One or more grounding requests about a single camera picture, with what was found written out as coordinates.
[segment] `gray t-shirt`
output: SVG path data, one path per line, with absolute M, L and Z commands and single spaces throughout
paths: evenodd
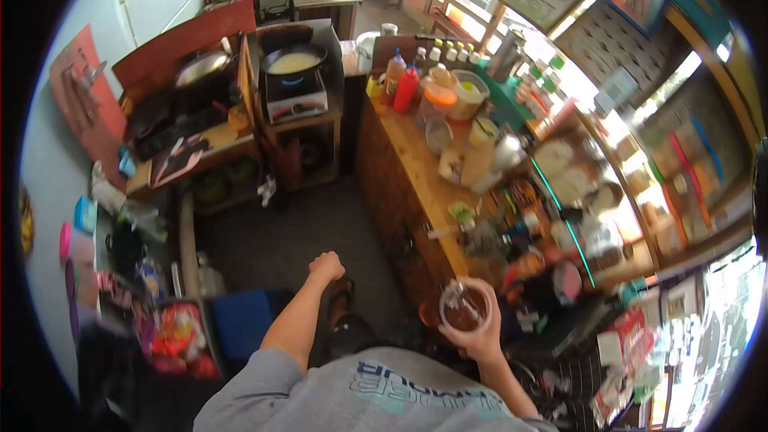
M 305 377 L 282 350 L 259 350 L 208 400 L 194 430 L 557 429 L 516 418 L 495 392 L 434 360 L 372 348 L 309 369 Z

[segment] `wall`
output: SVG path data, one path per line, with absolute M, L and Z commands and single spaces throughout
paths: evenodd
M 128 0 L 139 45 L 188 20 L 203 0 Z M 91 160 L 68 128 L 53 98 L 48 68 L 62 48 L 86 24 L 96 50 L 108 62 L 114 94 L 122 88 L 110 66 L 134 50 L 130 29 L 118 0 L 73 0 L 63 18 L 32 98 L 24 131 L 22 180 L 34 206 L 34 247 L 27 261 L 27 280 L 43 334 L 62 376 L 77 394 L 77 357 L 69 326 L 64 275 L 58 260 L 58 234 L 72 220 L 74 204 L 88 194 Z

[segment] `hand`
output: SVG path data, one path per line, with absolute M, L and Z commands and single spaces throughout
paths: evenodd
M 462 332 L 453 328 L 447 328 L 445 325 L 439 325 L 438 330 L 446 336 L 456 347 L 464 348 L 467 355 L 478 364 L 487 364 L 504 358 L 502 354 L 501 335 L 502 335 L 502 312 L 498 310 L 496 293 L 493 287 L 486 281 L 474 277 L 462 277 L 459 279 L 466 285 L 471 285 L 479 289 L 491 303 L 490 323 L 488 327 L 479 333 Z
M 324 285 L 340 279 L 344 275 L 344 266 L 339 262 L 339 255 L 334 251 L 324 252 L 310 264 L 309 278 L 320 280 Z

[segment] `green light strip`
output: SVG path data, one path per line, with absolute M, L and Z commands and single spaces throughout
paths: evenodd
M 549 195 L 552 196 L 552 199 L 554 200 L 554 204 L 558 207 L 558 210 L 562 210 L 563 208 L 560 206 L 560 202 L 558 202 L 558 198 L 554 196 L 554 192 L 552 192 L 552 187 L 549 186 L 549 182 L 547 182 L 547 179 L 544 178 L 544 174 L 542 174 L 542 170 L 538 168 L 538 164 L 535 160 L 533 160 L 533 157 L 531 158 L 531 163 L 533 164 L 533 167 L 536 168 L 536 172 L 538 172 L 538 176 L 542 178 L 542 182 L 547 187 L 547 190 L 549 190 Z
M 544 174 L 542 173 L 542 170 L 538 168 L 538 164 L 535 160 L 533 160 L 533 157 L 531 158 L 531 163 L 533 164 L 533 167 L 536 168 L 536 172 L 538 172 L 538 176 L 541 177 L 542 182 L 547 187 L 547 190 L 549 190 L 549 195 L 552 196 L 552 200 L 554 200 L 554 204 L 558 207 L 558 210 L 562 210 L 563 208 L 560 206 L 560 202 L 558 202 L 558 198 L 554 196 L 554 192 L 552 191 L 552 187 L 549 186 L 549 182 L 547 182 L 547 179 L 544 177 Z M 587 259 L 584 257 L 584 253 L 581 251 L 581 245 L 578 244 L 578 240 L 576 239 L 576 234 L 574 233 L 573 228 L 571 227 L 571 223 L 569 221 L 565 221 L 565 225 L 568 226 L 568 231 L 571 233 L 571 238 L 574 240 L 574 244 L 576 244 L 576 250 L 578 250 L 579 256 L 581 256 L 581 261 L 584 263 L 584 268 L 587 269 L 587 276 L 589 276 L 589 281 L 592 284 L 592 288 L 594 288 L 594 280 L 592 279 L 592 271 L 589 270 L 589 265 L 587 265 Z

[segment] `gas stove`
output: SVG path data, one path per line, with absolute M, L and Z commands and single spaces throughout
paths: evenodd
M 328 110 L 328 95 L 317 69 L 293 81 L 266 75 L 265 82 L 271 124 L 318 116 Z

